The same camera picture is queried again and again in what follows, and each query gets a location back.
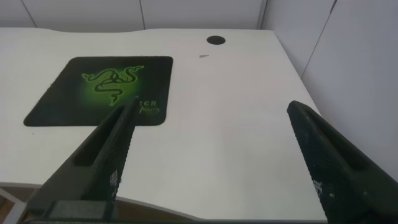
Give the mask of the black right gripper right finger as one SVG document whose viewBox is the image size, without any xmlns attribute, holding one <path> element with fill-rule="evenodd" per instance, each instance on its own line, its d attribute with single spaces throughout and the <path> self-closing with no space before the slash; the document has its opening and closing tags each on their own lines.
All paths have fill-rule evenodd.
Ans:
<svg viewBox="0 0 398 224">
<path fill-rule="evenodd" d="M 287 113 L 328 223 L 397 223 L 397 182 L 311 107 Z"/>
</svg>

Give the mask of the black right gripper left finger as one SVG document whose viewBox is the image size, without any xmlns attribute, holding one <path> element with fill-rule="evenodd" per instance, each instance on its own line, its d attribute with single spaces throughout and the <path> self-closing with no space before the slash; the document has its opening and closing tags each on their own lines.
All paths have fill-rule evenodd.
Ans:
<svg viewBox="0 0 398 224">
<path fill-rule="evenodd" d="M 139 115 L 139 98 L 115 108 L 41 186 L 27 209 L 41 215 L 57 201 L 113 201 Z"/>
</svg>

